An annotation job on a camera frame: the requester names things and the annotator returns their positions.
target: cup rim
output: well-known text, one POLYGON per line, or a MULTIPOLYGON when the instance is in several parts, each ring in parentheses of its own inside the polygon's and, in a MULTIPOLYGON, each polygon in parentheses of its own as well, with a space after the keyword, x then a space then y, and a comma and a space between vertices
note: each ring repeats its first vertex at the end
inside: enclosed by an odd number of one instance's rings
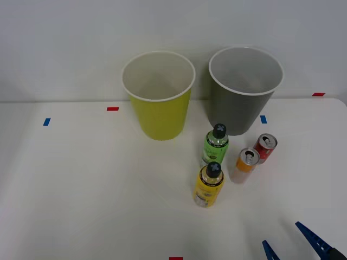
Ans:
POLYGON ((210 72, 210 75, 211 77, 213 78, 213 80, 219 85, 221 86, 222 88, 226 89, 227 91, 230 91, 230 92, 234 92, 234 93, 237 93, 237 94, 241 94, 241 95, 244 95, 244 96, 262 96, 262 95, 266 95, 266 94, 269 94, 269 93, 272 93, 274 92, 282 83, 283 83, 283 80, 284 80, 284 70, 283 70, 283 67, 281 65, 281 63, 276 59, 275 56, 273 56, 272 54, 268 53, 267 51, 264 51, 260 48, 257 48, 257 47, 253 47, 253 46, 248 46, 248 45, 236 45, 236 46, 232 46, 232 47, 226 47, 224 49, 221 49, 219 51, 217 51, 213 56, 212 58, 210 59, 209 63, 208 63, 208 70, 210 72), (281 69, 281 72, 282 72, 282 79, 281 81, 278 83, 278 85, 276 87, 274 87, 273 89, 271 90, 268 90, 268 91, 265 91, 265 92, 261 92, 261 93, 246 93, 246 92, 241 92, 241 91, 237 91, 237 90, 234 90, 234 89, 231 89, 231 88, 228 88, 226 87, 225 85, 223 85, 218 79, 216 79, 216 77, 213 75, 212 73, 212 69, 211 69, 211 63, 212 63, 212 60, 220 53, 222 53, 223 51, 226 51, 226 50, 229 50, 229 49, 240 49, 240 48, 245 48, 245 49, 253 49, 253 50, 257 50, 261 53, 264 53, 268 56, 270 56, 274 61, 277 62, 277 64, 279 65, 280 69, 281 69))
POLYGON ((170 101, 170 100, 173 100, 173 99, 176 99, 180 96, 183 96, 186 92, 188 92, 190 89, 191 89, 191 86, 194 84, 195 82, 195 77, 196 77, 196 72, 195 72, 195 67, 194 65, 191 63, 190 60, 188 60, 186 57, 184 57, 183 55, 181 54, 178 54, 178 53, 175 53, 173 51, 168 51, 168 50, 155 50, 155 51, 148 51, 148 52, 145 52, 145 53, 141 53, 135 57, 133 57, 132 59, 130 59, 126 64, 125 66, 122 68, 121 70, 121 84, 122 84, 122 87, 125 89, 125 91, 131 95, 132 97, 136 98, 136 99, 140 99, 140 100, 143 100, 143 101, 147 101, 147 102, 165 102, 165 101, 170 101), (133 62, 134 60, 142 57, 142 56, 145 56, 145 55, 150 55, 150 54, 156 54, 156 53, 166 53, 166 54, 171 54, 171 55, 176 55, 182 59, 184 59, 185 61, 188 62, 188 64, 191 66, 192 68, 192 72, 193 72, 193 77, 192 77, 192 80, 189 84, 189 86, 182 92, 180 92, 179 94, 175 95, 175 96, 172 96, 172 97, 168 97, 166 99, 145 99, 144 97, 140 97, 140 96, 137 96, 133 93, 131 93, 126 87, 125 87, 125 84, 124 84, 124 71, 126 69, 126 67, 131 63, 133 62))

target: green bottle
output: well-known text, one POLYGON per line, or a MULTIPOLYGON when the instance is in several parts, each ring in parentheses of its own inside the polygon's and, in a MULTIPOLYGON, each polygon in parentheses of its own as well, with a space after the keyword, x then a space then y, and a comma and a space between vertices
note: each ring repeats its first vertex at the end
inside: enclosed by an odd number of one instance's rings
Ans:
POLYGON ((205 138, 204 149, 202 152, 200 167, 216 161, 222 164, 224 155, 229 146, 229 138, 226 135, 227 128, 222 123, 215 125, 205 138))

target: can lid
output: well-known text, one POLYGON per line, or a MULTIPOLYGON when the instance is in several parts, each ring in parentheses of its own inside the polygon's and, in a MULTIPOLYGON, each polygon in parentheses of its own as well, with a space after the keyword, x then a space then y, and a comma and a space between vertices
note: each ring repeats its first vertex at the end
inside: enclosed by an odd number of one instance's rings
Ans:
POLYGON ((217 178, 222 171, 222 167, 216 161, 212 161, 207 165, 206 174, 210 178, 217 178))
POLYGON ((253 148, 245 148, 240 152, 240 158, 247 165, 256 165, 260 160, 260 155, 253 148))
POLYGON ((213 128, 212 134, 215 138, 222 139, 226 136, 226 132, 227 132, 227 127, 223 125, 222 123, 218 123, 213 128))
POLYGON ((275 149, 277 146, 277 139, 271 134, 260 135, 258 138, 258 142, 262 147, 268 150, 275 149))

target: bottle cap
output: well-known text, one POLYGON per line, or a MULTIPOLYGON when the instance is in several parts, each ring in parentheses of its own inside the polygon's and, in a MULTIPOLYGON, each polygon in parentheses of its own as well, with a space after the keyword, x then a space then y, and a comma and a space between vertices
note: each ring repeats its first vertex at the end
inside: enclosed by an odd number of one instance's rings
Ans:
POLYGON ((206 173, 210 178, 217 178, 221 174, 222 167, 216 161, 212 161, 207 165, 206 173))
POLYGON ((227 127, 223 125, 222 123, 218 123, 213 128, 212 134, 215 138, 222 139, 226 136, 226 132, 227 132, 227 127))

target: yellow paper cup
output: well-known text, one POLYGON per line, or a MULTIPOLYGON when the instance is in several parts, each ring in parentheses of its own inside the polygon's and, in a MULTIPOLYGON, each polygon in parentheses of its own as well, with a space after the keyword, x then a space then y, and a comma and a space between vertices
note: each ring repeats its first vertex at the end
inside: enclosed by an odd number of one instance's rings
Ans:
POLYGON ((123 68, 123 87, 146 135, 169 140, 182 131, 194 80, 193 64, 170 51, 141 54, 123 68))

